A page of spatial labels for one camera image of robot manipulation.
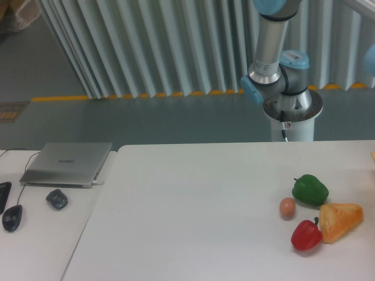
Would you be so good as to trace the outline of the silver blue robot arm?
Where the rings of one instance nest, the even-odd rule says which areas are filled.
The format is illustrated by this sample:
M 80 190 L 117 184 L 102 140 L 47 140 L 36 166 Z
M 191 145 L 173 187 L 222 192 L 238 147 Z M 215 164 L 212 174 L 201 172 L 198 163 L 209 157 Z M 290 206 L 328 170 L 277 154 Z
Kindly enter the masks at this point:
M 360 59 L 374 73 L 374 2 L 254 1 L 260 29 L 254 58 L 241 86 L 265 114 L 278 122 L 317 117 L 321 97 L 310 84 L 329 80 L 347 88 Z

